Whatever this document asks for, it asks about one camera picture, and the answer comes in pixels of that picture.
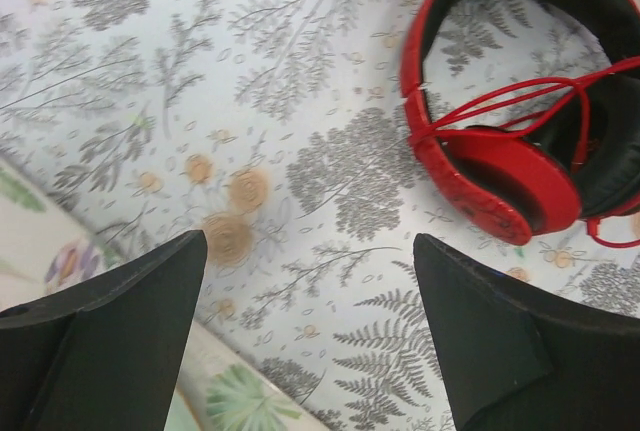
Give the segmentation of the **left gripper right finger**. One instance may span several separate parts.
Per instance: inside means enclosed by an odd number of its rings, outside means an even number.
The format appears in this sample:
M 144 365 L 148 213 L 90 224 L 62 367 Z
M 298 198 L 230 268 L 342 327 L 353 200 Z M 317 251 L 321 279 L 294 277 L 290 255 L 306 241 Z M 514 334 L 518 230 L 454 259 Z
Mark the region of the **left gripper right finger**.
M 639 321 L 556 296 L 429 234 L 414 269 L 458 430 L 636 430 Z

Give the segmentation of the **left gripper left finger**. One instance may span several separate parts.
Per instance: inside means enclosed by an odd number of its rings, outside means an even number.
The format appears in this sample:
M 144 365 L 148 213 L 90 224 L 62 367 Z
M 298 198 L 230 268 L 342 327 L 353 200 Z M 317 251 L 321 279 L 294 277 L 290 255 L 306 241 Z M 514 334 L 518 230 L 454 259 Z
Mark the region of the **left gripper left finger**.
M 189 231 L 1 314 L 4 430 L 161 430 L 206 261 Z

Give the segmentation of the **red headphones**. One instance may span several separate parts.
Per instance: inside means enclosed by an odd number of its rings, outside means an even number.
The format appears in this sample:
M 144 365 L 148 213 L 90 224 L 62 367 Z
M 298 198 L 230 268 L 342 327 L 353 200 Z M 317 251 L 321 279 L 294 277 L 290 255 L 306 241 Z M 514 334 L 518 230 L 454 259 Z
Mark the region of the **red headphones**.
M 449 9 L 425 0 L 400 69 L 409 143 L 440 193 L 473 224 L 523 245 L 577 221 L 639 208 L 639 9 L 633 0 L 543 0 L 599 41 L 606 69 L 536 78 L 431 113 L 423 64 Z

